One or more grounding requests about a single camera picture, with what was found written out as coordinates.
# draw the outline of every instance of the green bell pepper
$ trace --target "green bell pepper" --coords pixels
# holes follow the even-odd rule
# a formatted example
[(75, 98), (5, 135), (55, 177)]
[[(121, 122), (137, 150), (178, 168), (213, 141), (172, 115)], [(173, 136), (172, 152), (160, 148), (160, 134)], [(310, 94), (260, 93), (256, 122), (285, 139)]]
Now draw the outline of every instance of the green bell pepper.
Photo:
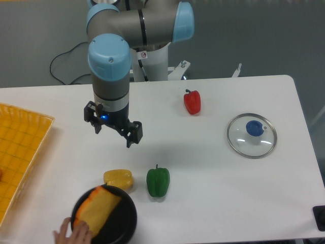
[(150, 169), (147, 173), (148, 192), (152, 197), (163, 197), (169, 186), (170, 176), (166, 168)]

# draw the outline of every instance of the gray floor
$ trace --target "gray floor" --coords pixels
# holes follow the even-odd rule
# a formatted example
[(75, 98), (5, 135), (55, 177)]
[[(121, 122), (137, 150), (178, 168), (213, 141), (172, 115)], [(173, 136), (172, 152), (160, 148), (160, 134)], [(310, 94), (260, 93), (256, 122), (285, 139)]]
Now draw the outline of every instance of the gray floor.
[[(325, 105), (325, 1), (190, 2), (196, 32), (170, 46), (170, 66), (188, 60), (191, 79), (230, 77), (238, 63), (241, 76), (290, 75), (310, 125)], [(58, 85), (49, 64), (86, 41), (87, 11), (86, 0), (0, 2), (0, 87)], [(86, 57), (87, 46), (80, 46), (56, 60), (54, 74), (69, 83), (89, 73)], [(325, 176), (324, 119), (310, 133)]]

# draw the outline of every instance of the blue joint cap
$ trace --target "blue joint cap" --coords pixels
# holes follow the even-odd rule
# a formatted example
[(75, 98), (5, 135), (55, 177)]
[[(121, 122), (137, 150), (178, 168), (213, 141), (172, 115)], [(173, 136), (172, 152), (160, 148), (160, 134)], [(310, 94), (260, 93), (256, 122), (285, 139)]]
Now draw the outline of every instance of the blue joint cap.
[(112, 4), (96, 4), (94, 5), (91, 9), (89, 9), (88, 14), (87, 14), (87, 27), (88, 29), (88, 24), (93, 16), (95, 16), (97, 13), (99, 13), (102, 10), (107, 10), (107, 9), (112, 9), (117, 12), (119, 12), (118, 8), (115, 7)]
[(194, 35), (194, 13), (190, 3), (178, 4), (173, 42), (190, 39)]
[(91, 9), (94, 5), (92, 4), (91, 0), (87, 0), (88, 6)]
[(251, 136), (261, 136), (264, 133), (262, 123), (256, 120), (248, 122), (246, 124), (246, 130)]
[(131, 62), (130, 47), (119, 35), (101, 34), (89, 44), (89, 67), (102, 80), (122, 79), (130, 72)]

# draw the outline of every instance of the human hand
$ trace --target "human hand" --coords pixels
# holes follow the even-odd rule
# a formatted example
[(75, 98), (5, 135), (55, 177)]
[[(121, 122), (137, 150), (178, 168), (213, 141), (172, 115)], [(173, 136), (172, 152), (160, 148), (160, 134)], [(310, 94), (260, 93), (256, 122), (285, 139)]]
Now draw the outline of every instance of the human hand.
[(66, 237), (70, 218), (66, 218), (60, 228), (60, 232), (53, 231), (55, 244), (90, 244), (92, 233), (89, 231), (89, 226), (84, 222), (78, 224), (70, 237)]

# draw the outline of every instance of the blue lid knob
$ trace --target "blue lid knob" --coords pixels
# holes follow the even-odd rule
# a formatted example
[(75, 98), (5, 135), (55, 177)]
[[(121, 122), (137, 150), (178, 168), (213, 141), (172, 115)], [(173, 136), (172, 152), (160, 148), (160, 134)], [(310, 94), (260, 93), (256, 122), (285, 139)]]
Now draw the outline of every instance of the blue lid knob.
[(262, 123), (256, 120), (248, 122), (246, 124), (246, 130), (251, 136), (261, 136), (264, 133)]

